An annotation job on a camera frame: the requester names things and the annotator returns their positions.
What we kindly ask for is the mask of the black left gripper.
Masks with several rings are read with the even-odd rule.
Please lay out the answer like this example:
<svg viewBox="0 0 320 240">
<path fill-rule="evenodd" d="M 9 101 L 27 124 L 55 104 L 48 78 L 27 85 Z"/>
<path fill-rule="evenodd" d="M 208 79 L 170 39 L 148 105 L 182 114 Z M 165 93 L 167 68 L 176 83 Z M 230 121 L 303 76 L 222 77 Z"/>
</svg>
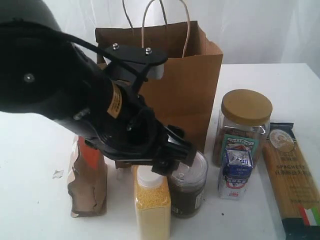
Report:
<svg viewBox="0 0 320 240">
<path fill-rule="evenodd" d="M 176 171 L 178 161 L 193 165 L 197 148 L 185 139 L 185 131 L 174 125 L 165 127 L 139 93 L 149 66 L 138 72 L 104 50 L 115 65 L 135 75 L 133 81 L 115 80 L 107 66 L 100 69 L 73 43 L 56 44 L 51 53 L 51 120 L 83 137 L 105 156 L 152 164 L 151 171 L 161 176 Z M 156 160 L 164 149 L 175 160 Z"/>
</svg>

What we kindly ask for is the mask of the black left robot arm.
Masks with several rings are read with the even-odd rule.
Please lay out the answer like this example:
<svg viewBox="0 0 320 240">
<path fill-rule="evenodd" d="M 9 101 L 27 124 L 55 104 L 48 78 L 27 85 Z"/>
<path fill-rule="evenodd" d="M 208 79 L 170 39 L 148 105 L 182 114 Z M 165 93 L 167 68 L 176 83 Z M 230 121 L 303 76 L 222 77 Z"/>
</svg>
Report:
<svg viewBox="0 0 320 240">
<path fill-rule="evenodd" d="M 42 115 L 109 159 L 162 176 L 192 166 L 197 153 L 140 95 L 167 60 L 157 48 L 100 48 L 64 33 L 41 0 L 0 3 L 0 110 Z"/>
</svg>

